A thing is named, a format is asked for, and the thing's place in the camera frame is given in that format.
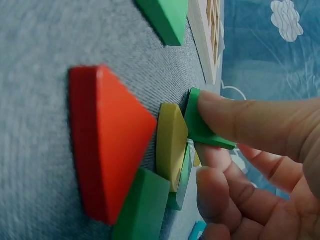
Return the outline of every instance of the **red block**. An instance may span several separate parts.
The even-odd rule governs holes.
[[[156,119],[106,66],[69,72],[71,130],[87,215],[117,222]]]

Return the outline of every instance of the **human hand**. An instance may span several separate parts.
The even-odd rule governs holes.
[[[227,150],[196,143],[204,240],[320,239],[320,98],[296,102],[231,101],[208,92],[199,112],[288,201],[255,188]]]

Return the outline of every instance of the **blue fabric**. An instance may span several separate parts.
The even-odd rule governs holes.
[[[284,32],[290,31],[295,21],[299,22],[303,34],[298,35],[295,41],[283,38],[280,29],[273,24],[271,4],[282,8],[278,9],[279,15],[276,18],[279,20],[282,16],[285,17],[279,21],[280,29]],[[287,17],[292,10],[288,10],[288,6],[292,4],[300,19]],[[267,101],[318,97],[319,8],[318,0],[225,0],[226,49],[223,56],[221,94],[235,100]],[[290,32],[289,37],[295,34],[293,32]],[[259,188],[288,197],[270,185],[242,155],[240,157],[245,161],[248,178]]]

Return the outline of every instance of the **finger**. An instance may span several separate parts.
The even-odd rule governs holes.
[[[319,99],[277,103],[232,101],[203,91],[198,109],[203,120],[221,137],[295,161],[305,160],[299,158],[305,156],[302,149],[310,137],[320,137]],[[310,148],[303,149],[305,154]]]
[[[205,228],[201,240],[231,240],[228,228],[223,224],[208,224]]]
[[[233,163],[227,150],[197,143],[197,153],[207,166],[224,173],[232,201],[242,213],[255,222],[265,225],[273,209],[283,201],[268,191],[255,188],[239,167]]]
[[[207,223],[223,224],[233,232],[241,223],[242,215],[230,199],[225,175],[214,168],[203,167],[196,173],[197,204]]]
[[[243,144],[239,144],[238,148],[270,183],[289,194],[304,176],[302,164],[292,161],[287,156],[256,150]]]
[[[264,229],[264,226],[262,226],[261,224],[255,221],[252,221],[248,218],[243,218],[240,226],[232,235],[232,239],[233,240],[244,240],[244,239],[258,240],[263,229]]]

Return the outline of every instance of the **green rectangular block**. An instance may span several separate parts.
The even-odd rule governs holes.
[[[180,182],[177,192],[170,192],[167,205],[177,211],[181,211],[184,205],[186,192],[188,188],[190,173],[192,169],[192,160],[190,153],[190,145],[186,144]]]
[[[170,182],[140,168],[112,231],[113,240],[159,239]]]
[[[186,107],[184,120],[189,129],[188,138],[194,142],[208,144],[228,150],[233,150],[237,144],[219,137],[205,123],[198,110],[198,98],[201,90],[192,88]]]
[[[165,45],[184,44],[189,0],[135,0]]]

